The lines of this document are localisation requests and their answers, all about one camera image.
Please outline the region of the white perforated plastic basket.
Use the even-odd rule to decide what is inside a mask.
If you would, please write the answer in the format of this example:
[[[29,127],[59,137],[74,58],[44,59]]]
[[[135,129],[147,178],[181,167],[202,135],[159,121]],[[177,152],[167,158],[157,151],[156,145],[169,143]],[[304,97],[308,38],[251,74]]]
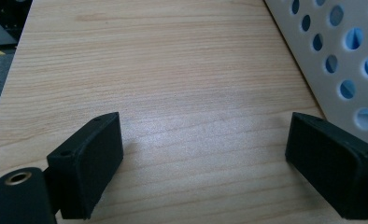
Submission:
[[[368,143],[368,0],[264,0],[326,119]]]

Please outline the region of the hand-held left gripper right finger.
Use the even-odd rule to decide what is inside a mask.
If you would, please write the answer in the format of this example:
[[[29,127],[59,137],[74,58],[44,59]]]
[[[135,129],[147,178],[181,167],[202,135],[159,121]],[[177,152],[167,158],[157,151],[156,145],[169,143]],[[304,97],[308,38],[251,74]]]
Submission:
[[[341,217],[368,218],[368,143],[294,112],[285,156]]]

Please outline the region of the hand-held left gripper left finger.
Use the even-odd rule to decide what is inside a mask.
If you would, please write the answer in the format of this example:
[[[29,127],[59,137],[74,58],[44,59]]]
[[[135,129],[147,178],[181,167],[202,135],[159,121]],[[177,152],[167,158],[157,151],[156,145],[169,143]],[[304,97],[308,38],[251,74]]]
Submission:
[[[89,219],[122,160],[120,114],[91,119],[47,156],[52,211]]]

